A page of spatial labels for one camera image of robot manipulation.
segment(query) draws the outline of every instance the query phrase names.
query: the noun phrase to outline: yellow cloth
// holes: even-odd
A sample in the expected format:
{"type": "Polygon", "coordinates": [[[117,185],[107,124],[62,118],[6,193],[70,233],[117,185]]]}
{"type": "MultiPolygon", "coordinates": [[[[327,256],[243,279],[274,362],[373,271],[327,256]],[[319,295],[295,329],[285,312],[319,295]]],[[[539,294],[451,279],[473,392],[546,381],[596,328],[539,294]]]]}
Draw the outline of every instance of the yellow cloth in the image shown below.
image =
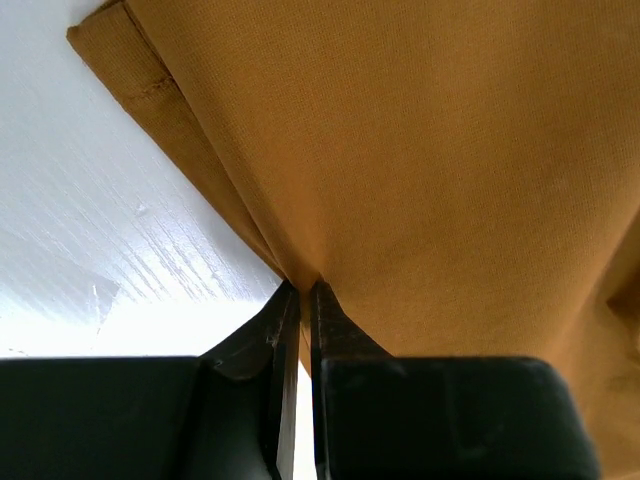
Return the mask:
{"type": "Polygon", "coordinates": [[[397,355],[528,354],[640,479],[640,2],[127,0],[69,40],[397,355]]]}

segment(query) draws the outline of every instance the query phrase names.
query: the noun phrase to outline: stitching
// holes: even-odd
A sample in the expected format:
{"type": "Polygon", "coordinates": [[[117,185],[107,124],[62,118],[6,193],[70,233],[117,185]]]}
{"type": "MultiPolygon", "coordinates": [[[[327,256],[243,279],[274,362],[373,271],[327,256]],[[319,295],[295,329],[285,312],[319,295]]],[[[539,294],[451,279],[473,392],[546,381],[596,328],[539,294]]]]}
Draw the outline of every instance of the stitching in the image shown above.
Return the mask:
{"type": "Polygon", "coordinates": [[[160,80],[159,82],[152,83],[151,85],[145,87],[143,90],[141,90],[138,93],[129,95],[127,98],[129,100],[147,98],[158,91],[166,90],[167,88],[172,87],[174,85],[175,85],[175,80],[172,77],[167,77],[163,80],[160,80]]]}

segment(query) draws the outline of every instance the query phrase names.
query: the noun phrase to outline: mustard fabric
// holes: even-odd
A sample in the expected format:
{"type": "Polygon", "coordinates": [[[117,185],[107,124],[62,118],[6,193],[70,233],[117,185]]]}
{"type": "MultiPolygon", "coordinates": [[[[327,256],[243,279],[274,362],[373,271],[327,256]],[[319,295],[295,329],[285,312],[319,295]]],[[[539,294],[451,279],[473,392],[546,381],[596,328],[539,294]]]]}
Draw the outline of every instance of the mustard fabric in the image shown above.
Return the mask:
{"type": "Polygon", "coordinates": [[[640,479],[640,2],[127,0],[68,38],[302,292],[393,354],[550,361],[640,479]]]}

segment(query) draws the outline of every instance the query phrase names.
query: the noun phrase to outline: seam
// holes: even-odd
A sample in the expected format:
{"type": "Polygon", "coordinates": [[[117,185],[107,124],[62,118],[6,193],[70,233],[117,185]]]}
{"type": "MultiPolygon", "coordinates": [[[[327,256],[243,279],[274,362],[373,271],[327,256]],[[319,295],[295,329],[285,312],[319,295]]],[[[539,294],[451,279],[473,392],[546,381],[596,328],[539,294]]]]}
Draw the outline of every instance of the seam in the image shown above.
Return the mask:
{"type": "Polygon", "coordinates": [[[156,92],[166,90],[167,88],[173,87],[174,85],[175,85],[175,81],[173,80],[173,77],[166,77],[158,82],[152,83],[151,85],[145,87],[144,89],[142,89],[141,91],[133,95],[127,95],[127,99],[138,100],[138,99],[147,98],[156,92]]]}

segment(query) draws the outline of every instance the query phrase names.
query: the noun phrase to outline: white painted surface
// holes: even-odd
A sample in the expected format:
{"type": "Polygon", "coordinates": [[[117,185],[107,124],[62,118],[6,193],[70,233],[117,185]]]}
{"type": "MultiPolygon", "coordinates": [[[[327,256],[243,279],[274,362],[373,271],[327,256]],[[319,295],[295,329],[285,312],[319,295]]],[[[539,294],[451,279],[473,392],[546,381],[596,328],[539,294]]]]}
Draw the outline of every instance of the white painted surface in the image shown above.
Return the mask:
{"type": "Polygon", "coordinates": [[[67,44],[99,3],[0,2],[3,357],[200,354],[278,284],[67,44]]]}

